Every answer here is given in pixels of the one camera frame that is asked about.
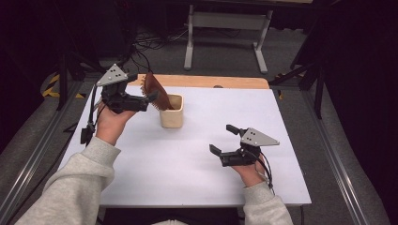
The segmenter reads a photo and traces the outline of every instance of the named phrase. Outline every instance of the yellow object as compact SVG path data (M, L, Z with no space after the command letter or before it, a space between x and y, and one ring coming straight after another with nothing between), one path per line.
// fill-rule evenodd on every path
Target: yellow object
M175 110L159 111L161 126L164 128L181 128L184 123L184 98L177 94L168 94L167 96Z

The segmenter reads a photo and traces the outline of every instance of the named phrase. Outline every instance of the white table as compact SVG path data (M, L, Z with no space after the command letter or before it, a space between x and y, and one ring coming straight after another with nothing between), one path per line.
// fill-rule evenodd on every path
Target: white table
M162 128L151 105L128 122L117 142L122 149L115 162L115 180L103 192L104 207L232 207L244 204L243 183L237 173L222 167L210 153L212 143L223 152L236 151L239 137L225 129L255 128L281 144L262 147L273 174L274 190L287 205L311 203L301 169L271 90L165 87L184 97L182 128ZM141 96L137 86L127 93ZM81 128L84 108L69 148L60 164L84 149Z

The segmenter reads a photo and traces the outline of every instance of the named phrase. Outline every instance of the silver metal plate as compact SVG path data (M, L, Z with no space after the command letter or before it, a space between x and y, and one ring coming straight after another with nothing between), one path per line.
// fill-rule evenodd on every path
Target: silver metal plate
M251 146L279 145L278 141L254 128L248 128L240 141Z
M112 83L119 83L126 81L128 76L122 69L120 69L116 64L111 66L102 78L97 82L97 86L109 85Z

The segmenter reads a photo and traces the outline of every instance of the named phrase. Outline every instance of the gray sweatshirt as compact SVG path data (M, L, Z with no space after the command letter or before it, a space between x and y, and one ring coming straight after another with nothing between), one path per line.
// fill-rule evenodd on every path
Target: gray sweatshirt
M95 224L100 194L114 179L113 165L119 153L119 149L93 137L83 152L70 157L47 181L42 196L16 224ZM246 225L293 224L281 198L265 183L245 187L243 192Z

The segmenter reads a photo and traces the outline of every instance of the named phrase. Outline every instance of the wooden board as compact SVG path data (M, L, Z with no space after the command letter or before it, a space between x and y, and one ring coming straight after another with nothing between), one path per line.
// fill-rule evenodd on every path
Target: wooden board
M141 85L144 74L138 74L138 79L129 85ZM155 75L163 86L180 87L215 87L243 88L243 89L269 89L264 78L241 78L241 77L209 77L188 75Z

